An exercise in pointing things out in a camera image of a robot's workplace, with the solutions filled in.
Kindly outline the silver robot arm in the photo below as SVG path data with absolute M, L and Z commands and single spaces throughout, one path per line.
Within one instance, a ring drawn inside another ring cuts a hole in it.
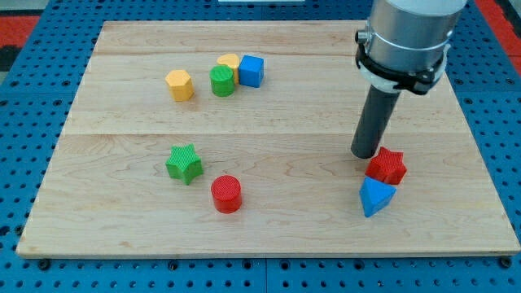
M 374 0 L 356 32 L 356 65 L 375 89 L 424 95 L 447 65 L 449 40 L 466 0 Z

